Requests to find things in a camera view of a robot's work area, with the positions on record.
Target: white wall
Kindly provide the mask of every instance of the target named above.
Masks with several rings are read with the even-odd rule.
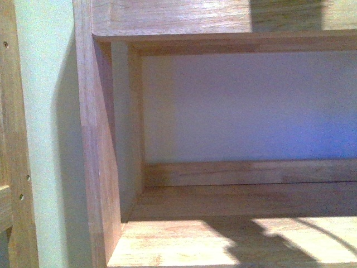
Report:
[[[91,267],[73,4],[15,7],[40,268]]]
[[[357,157],[357,52],[143,62],[148,162]]]

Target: light wood surface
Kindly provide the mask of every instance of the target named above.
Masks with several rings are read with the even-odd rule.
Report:
[[[9,186],[0,186],[0,232],[12,226],[11,191]]]
[[[92,0],[102,37],[325,31],[357,28],[354,0]]]
[[[74,0],[79,100],[93,267],[106,267],[120,238],[110,43],[91,34],[90,1]]]
[[[0,1],[0,186],[11,189],[11,268],[38,268],[32,185],[13,0]]]
[[[357,183],[147,188],[108,267],[357,267]]]
[[[147,164],[146,186],[357,181],[357,159]]]

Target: wooden frame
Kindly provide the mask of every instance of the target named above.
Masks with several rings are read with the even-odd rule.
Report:
[[[11,268],[38,267],[15,7],[0,2],[0,231]]]
[[[336,1],[325,9],[319,6],[321,8],[319,11],[324,12],[323,15],[327,18],[324,27],[321,27],[320,17],[310,16],[308,8],[302,9],[304,11],[298,12],[295,16],[296,8],[299,11],[299,6],[293,9],[282,6],[282,10],[279,9],[278,12],[289,13],[285,25],[278,16],[272,24],[269,24],[270,19],[260,21],[257,24],[259,27],[255,30],[247,27],[246,18],[241,20],[240,17],[235,16],[235,10],[241,8],[235,6],[237,1],[225,1],[228,6],[217,9],[225,12],[225,16],[223,18],[214,16],[215,19],[211,21],[205,18],[206,15],[217,11],[213,5],[216,1],[185,1],[183,8],[189,17],[188,20],[180,15],[182,12],[179,11],[180,7],[163,8],[161,11],[165,15],[160,17],[160,12],[155,13],[152,6],[145,5],[142,1],[128,1],[121,5],[123,2],[125,3],[116,0],[73,0],[86,193],[92,261],[95,268],[107,266],[120,238],[110,42],[125,41],[129,47],[131,114],[135,130],[131,144],[137,170],[132,180],[136,187],[136,195],[142,191],[143,174],[147,173],[148,168],[152,168],[145,167],[144,163],[141,57],[167,54],[357,49],[357,21],[354,16],[357,7],[355,8],[353,0]],[[257,14],[264,18],[269,17],[269,1],[261,2],[264,4],[257,5],[255,7],[257,9],[251,12],[249,17]],[[161,0],[160,3],[165,7],[171,7],[174,1]],[[196,7],[197,4],[206,4],[206,8],[202,7],[201,10]],[[169,12],[172,12],[173,20],[178,20],[179,27],[173,26],[177,22],[172,24],[166,21],[171,18]],[[146,23],[152,28],[147,28],[140,21],[141,17],[146,15],[148,16]],[[332,168],[339,165],[337,162],[330,163]],[[348,171],[355,174],[356,161],[351,160],[350,166],[352,167],[349,167]]]

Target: wooden shelf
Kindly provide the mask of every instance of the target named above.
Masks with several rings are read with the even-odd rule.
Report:
[[[356,192],[357,183],[147,188],[108,267],[356,267]]]
[[[357,28],[354,0],[92,0],[92,32],[142,37]]]

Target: wooden side panel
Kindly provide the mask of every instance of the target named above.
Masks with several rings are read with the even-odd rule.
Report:
[[[357,181],[357,159],[146,165],[146,186]]]
[[[107,4],[95,0],[95,6]],[[94,9],[97,36],[196,35],[357,28],[354,0],[113,0]]]
[[[9,259],[11,268],[36,268],[36,227],[12,0],[0,1],[0,77],[0,162],[4,168],[1,183],[6,181],[12,193],[13,227],[9,238]]]
[[[0,232],[12,226],[11,191],[9,186],[0,186]]]
[[[142,59],[133,46],[129,46],[128,48],[128,60],[132,115],[132,157],[136,170],[133,180],[135,183],[136,194],[139,196],[144,187],[143,84]]]
[[[81,125],[93,267],[106,267],[120,238],[110,43],[91,34],[89,0],[74,0]]]

